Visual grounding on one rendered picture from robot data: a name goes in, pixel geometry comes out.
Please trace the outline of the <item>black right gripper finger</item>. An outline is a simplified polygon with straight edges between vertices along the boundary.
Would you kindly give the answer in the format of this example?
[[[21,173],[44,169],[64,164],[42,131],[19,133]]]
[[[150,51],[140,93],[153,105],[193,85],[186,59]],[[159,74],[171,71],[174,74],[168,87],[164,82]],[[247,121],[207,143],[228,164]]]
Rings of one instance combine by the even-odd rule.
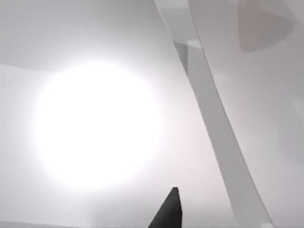
[[[173,187],[148,228],[182,228],[182,206],[178,187]]]

